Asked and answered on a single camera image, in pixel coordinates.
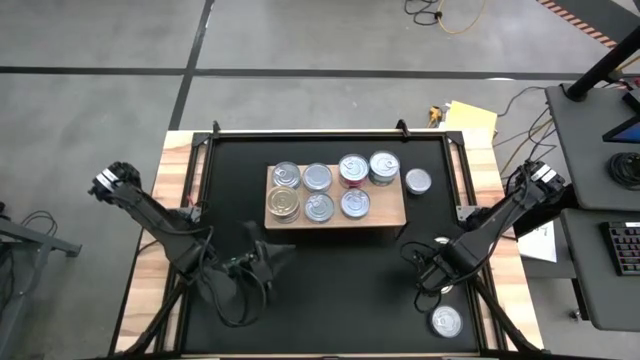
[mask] wooden table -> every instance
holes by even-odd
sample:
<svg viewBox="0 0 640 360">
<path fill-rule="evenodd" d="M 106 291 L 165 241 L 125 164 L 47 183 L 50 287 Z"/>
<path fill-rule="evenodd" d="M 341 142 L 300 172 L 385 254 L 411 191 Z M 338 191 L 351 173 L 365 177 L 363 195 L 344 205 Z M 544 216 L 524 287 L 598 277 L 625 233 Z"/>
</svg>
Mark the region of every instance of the wooden table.
<svg viewBox="0 0 640 360">
<path fill-rule="evenodd" d="M 419 129 L 413 131 L 435 130 Z M 476 201 L 478 205 L 486 207 L 493 206 L 504 197 L 493 147 L 487 140 L 491 138 L 489 131 L 488 129 L 463 129 L 466 155 Z M 193 131 L 170 131 L 165 138 L 162 158 L 151 194 L 167 208 L 179 207 L 180 205 L 193 133 Z M 452 146 L 451 149 L 456 182 L 458 189 L 461 189 L 460 198 L 464 205 L 467 198 L 464 191 L 465 183 L 461 174 L 460 157 L 455 146 Z M 193 198 L 198 194 L 202 175 L 204 151 L 200 151 L 200 153 L 202 153 L 202 156 L 199 156 L 197 160 L 192 191 Z M 144 246 L 151 241 L 153 241 L 153 238 L 148 233 L 143 232 L 140 246 Z M 502 238 L 491 258 L 490 264 L 500 305 L 526 338 L 534 345 L 542 348 L 542 338 L 516 242 Z M 127 294 L 122 324 L 117 337 L 116 351 L 125 350 L 133 344 L 159 309 L 162 303 L 168 268 L 169 263 L 164 256 L 162 247 L 158 244 L 151 246 L 137 257 L 133 278 Z M 166 349 L 171 349 L 173 346 L 172 341 L 175 338 L 175 320 L 178 308 L 179 306 L 176 305 L 173 316 L 169 321 Z M 495 348 L 492 320 L 484 306 L 482 315 L 488 343 L 490 347 Z"/>
</svg>

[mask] yellow cable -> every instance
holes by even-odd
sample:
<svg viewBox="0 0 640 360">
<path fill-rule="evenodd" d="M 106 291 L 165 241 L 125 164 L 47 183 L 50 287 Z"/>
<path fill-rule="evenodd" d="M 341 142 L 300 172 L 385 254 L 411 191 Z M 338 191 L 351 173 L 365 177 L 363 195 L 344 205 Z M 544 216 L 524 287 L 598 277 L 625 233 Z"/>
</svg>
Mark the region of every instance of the yellow cable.
<svg viewBox="0 0 640 360">
<path fill-rule="evenodd" d="M 444 2 L 445 2 L 445 0 L 440 1 L 440 5 L 438 5 L 437 12 L 442 12 L 442 6 L 444 5 Z M 482 0 L 482 8 L 480 9 L 480 13 L 475 18 L 475 20 L 473 20 L 471 25 L 467 26 L 464 30 L 460 30 L 460 31 L 448 30 L 446 27 L 444 27 L 444 24 L 442 23 L 442 17 L 438 17 L 438 24 L 440 24 L 440 27 L 442 28 L 442 30 L 444 30 L 448 34 L 459 35 L 459 34 L 465 33 L 468 30 L 470 30 L 478 22 L 478 20 L 480 20 L 480 18 L 482 17 L 482 14 L 484 13 L 485 5 L 487 5 L 487 0 Z"/>
<path fill-rule="evenodd" d="M 535 131 L 533 131 L 531 133 L 531 137 L 533 137 L 533 135 L 539 133 L 542 130 L 542 128 L 544 128 L 545 125 L 547 125 L 547 128 L 551 127 L 551 121 L 553 121 L 553 120 L 549 119 L 544 124 L 540 125 Z M 513 158 L 516 157 L 516 154 L 520 151 L 520 149 L 522 149 L 522 147 L 524 146 L 524 144 L 527 143 L 527 141 L 529 141 L 529 137 L 524 139 L 524 141 L 521 142 L 520 145 L 518 145 L 518 147 L 513 152 L 513 154 L 511 154 L 511 157 L 509 158 L 509 160 L 507 160 L 507 163 L 504 164 L 504 166 L 502 167 L 502 170 L 500 170 L 500 175 L 504 174 L 505 170 L 507 170 L 507 168 L 509 167 L 509 164 L 511 164 L 511 162 L 513 161 Z"/>
<path fill-rule="evenodd" d="M 638 55 L 638 56 L 636 56 L 635 58 L 633 58 L 633 59 L 631 59 L 631 60 L 627 61 L 626 63 L 624 63 L 624 64 L 622 64 L 622 65 L 618 66 L 618 67 L 616 68 L 616 70 L 618 70 L 618 71 L 620 71 L 620 70 L 624 70 L 625 68 L 627 68 L 627 67 L 631 66 L 633 63 L 635 63 L 635 62 L 636 62 L 636 61 L 638 61 L 638 60 L 640 60 L 640 55 Z"/>
</svg>

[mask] paper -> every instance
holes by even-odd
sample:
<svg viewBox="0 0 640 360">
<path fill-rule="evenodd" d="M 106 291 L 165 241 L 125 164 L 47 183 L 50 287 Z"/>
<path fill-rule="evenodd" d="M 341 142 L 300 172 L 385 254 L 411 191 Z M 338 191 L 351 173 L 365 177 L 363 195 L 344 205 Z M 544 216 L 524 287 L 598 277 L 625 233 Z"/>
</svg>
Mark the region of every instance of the paper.
<svg viewBox="0 0 640 360">
<path fill-rule="evenodd" d="M 488 129 L 486 140 L 491 143 L 498 115 L 489 110 L 452 101 L 446 116 L 447 130 L 464 130 L 470 128 Z"/>
<path fill-rule="evenodd" d="M 518 238 L 520 255 L 533 259 L 556 262 L 556 238 L 553 221 Z"/>
</svg>

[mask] black tray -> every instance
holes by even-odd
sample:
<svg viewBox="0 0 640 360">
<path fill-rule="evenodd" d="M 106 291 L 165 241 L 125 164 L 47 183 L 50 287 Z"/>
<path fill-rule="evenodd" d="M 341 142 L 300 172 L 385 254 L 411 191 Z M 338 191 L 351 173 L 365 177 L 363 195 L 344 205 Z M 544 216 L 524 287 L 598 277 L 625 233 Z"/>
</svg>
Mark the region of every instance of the black tray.
<svg viewBox="0 0 640 360">
<path fill-rule="evenodd" d="M 200 198 L 215 227 L 213 244 L 224 256 L 250 243 L 243 221 L 264 223 L 265 171 L 288 160 L 337 163 L 347 153 L 369 157 L 389 150 L 401 175 L 424 168 L 432 176 L 422 196 L 405 197 L 408 226 L 400 243 L 454 236 L 459 204 L 449 138 L 464 153 L 461 133 L 216 133 L 209 141 Z M 414 270 L 398 255 L 397 229 L 287 230 L 268 241 L 297 245 L 296 256 L 275 281 L 277 298 L 245 328 L 223 326 L 193 289 L 182 307 L 177 349 L 185 354 L 407 354 L 478 352 L 486 344 L 475 294 L 457 286 L 442 300 L 457 309 L 464 327 L 454 339 L 434 335 L 416 312 Z"/>
</svg>

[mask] black table surface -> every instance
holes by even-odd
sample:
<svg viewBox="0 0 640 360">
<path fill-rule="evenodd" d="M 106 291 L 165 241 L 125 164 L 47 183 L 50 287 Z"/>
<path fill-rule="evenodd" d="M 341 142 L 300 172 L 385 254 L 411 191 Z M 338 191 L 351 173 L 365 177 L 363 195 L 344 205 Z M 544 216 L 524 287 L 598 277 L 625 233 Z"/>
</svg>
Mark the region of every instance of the black table surface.
<svg viewBox="0 0 640 360">
<path fill-rule="evenodd" d="M 419 167 L 433 180 L 426 194 L 406 196 L 409 225 L 399 241 L 433 243 L 436 236 L 458 234 L 442 140 L 255 140 L 216 145 L 210 196 L 205 199 L 211 210 L 203 215 L 204 221 L 215 226 L 212 242 L 223 254 L 247 250 L 241 222 L 264 224 L 267 166 L 285 160 L 301 165 L 337 164 L 345 154 L 369 157 L 382 149 L 398 156 L 403 176 Z M 276 299 L 257 323 L 232 329 L 221 324 L 194 290 L 189 297 L 183 350 L 209 354 L 478 351 L 466 286 L 456 286 L 442 300 L 458 310 L 464 323 L 461 334 L 453 339 L 435 336 L 427 316 L 414 309 L 415 270 L 399 256 L 396 231 L 268 232 L 269 242 L 297 245 L 294 259 L 276 277 Z M 432 303 L 427 298 L 421 305 Z"/>
</svg>

